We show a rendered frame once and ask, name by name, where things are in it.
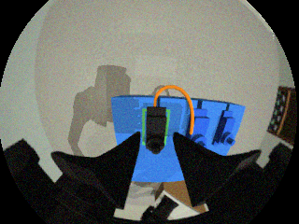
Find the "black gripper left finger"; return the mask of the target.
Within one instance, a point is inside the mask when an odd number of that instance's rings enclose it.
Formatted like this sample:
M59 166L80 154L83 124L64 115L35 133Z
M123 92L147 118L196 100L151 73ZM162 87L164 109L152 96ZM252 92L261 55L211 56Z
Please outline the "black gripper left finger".
M71 175L79 182L101 190L117 209L123 210L130 191L132 175L141 145L141 131L130 135L115 148L98 157L74 156L63 152L51 153L60 172Z

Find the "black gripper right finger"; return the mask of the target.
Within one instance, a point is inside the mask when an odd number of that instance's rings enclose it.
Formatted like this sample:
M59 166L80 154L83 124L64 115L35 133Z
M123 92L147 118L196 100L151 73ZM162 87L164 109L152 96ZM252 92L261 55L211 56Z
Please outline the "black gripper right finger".
M262 156L259 149L221 156L177 132L173 132L172 139L192 206L206 204L206 198L217 193L235 172L240 172Z

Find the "blue rectangular deck plate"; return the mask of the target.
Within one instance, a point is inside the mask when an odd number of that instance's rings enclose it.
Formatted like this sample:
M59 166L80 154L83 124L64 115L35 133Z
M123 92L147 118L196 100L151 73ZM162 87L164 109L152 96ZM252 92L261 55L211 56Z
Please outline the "blue rectangular deck plate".
M120 94L111 98L113 130L117 145L137 131L141 131L141 145L132 180L137 182L176 182L184 180L180 171L173 132L186 135L193 142L225 156L235 145L239 124L242 123L243 105L232 102L191 98L194 108L193 133L190 134L191 109L186 98L158 96L156 107L165 107L164 150L153 154L147 149L147 107L154 107L154 96Z

